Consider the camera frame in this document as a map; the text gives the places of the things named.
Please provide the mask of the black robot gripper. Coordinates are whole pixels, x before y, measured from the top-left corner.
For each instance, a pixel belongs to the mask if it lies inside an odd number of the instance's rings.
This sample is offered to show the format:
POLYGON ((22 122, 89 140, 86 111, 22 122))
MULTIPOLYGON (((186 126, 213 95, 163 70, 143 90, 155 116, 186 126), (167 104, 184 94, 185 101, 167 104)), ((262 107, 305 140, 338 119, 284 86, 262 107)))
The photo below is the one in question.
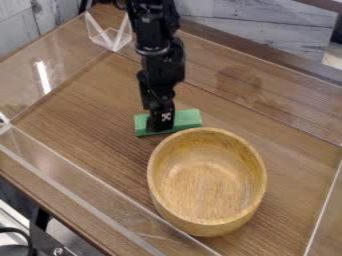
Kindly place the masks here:
POLYGON ((185 80, 185 76, 185 44, 175 37, 165 54, 142 57, 142 70, 137 74, 143 109, 150 111, 147 127, 151 132, 174 127, 174 87, 185 80))

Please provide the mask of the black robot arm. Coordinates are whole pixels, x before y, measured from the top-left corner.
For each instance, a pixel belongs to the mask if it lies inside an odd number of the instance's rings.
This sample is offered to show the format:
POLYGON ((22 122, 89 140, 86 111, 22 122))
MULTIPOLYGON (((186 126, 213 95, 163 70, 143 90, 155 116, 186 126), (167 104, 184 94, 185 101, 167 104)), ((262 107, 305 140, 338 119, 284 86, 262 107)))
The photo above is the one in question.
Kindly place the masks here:
POLYGON ((150 111, 147 131, 159 133, 174 127, 174 88, 186 76, 185 44, 177 36, 181 16, 174 0, 127 0, 126 11, 142 58, 137 78, 143 108, 150 111))

